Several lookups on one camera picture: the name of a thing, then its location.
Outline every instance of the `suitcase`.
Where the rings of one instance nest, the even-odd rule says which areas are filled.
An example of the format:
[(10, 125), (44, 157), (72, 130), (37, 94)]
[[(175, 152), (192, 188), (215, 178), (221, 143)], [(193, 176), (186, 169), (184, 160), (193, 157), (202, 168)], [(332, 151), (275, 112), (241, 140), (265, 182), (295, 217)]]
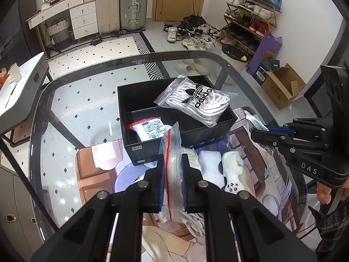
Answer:
[(120, 29), (120, 0), (96, 0), (96, 15), (100, 34)]
[(145, 30), (148, 0), (120, 0), (120, 26), (124, 30)]

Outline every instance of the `metal screw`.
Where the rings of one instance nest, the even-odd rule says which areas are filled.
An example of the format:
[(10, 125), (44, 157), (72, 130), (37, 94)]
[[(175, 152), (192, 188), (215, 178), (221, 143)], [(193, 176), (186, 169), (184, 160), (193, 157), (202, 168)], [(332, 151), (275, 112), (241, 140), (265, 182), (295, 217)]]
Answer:
[(206, 180), (200, 180), (198, 182), (198, 186), (202, 188), (206, 188), (208, 186), (208, 182)]
[(148, 187), (148, 185), (149, 185), (149, 183), (148, 183), (148, 181), (146, 181), (146, 180), (142, 180), (142, 181), (138, 182), (138, 186), (139, 186), (140, 188)]
[(97, 193), (97, 198), (100, 200), (103, 200), (106, 197), (108, 197), (108, 193), (106, 191), (100, 191)]
[(239, 196), (241, 199), (248, 199), (250, 197), (250, 194), (246, 191), (246, 190), (243, 190), (243, 191), (240, 191), (239, 192)]

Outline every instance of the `barcode label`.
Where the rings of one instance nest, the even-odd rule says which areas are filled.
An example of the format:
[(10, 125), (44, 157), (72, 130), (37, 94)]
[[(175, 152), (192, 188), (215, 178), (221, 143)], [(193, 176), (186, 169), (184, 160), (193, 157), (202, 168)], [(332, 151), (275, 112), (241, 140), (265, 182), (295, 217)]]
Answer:
[(132, 147), (132, 150), (141, 150), (141, 149), (143, 149), (143, 148), (142, 148), (142, 145)]
[(257, 71), (256, 74), (257, 74), (257, 76), (258, 76), (262, 81), (265, 80), (264, 76), (263, 76), (259, 71)]

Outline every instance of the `red sneaker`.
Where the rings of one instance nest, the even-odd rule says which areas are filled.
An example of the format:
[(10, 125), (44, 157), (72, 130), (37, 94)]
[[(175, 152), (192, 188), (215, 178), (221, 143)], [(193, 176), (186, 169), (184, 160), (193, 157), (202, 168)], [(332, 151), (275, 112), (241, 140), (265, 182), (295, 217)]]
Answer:
[(259, 27), (259, 24), (257, 23), (257, 20), (253, 19), (250, 24), (250, 30), (253, 32), (256, 32)]
[(269, 31), (268, 25), (261, 21), (256, 21), (256, 22), (258, 24), (258, 29), (256, 30), (256, 34), (258, 34), (261, 37), (264, 37), (264, 35)]

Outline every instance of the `door knob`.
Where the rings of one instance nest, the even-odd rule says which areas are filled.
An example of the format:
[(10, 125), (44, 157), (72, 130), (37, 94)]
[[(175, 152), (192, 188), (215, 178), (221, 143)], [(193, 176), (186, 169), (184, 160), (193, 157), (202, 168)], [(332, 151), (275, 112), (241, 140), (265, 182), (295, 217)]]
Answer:
[(15, 215), (7, 215), (6, 218), (8, 221), (15, 221), (16, 220)]

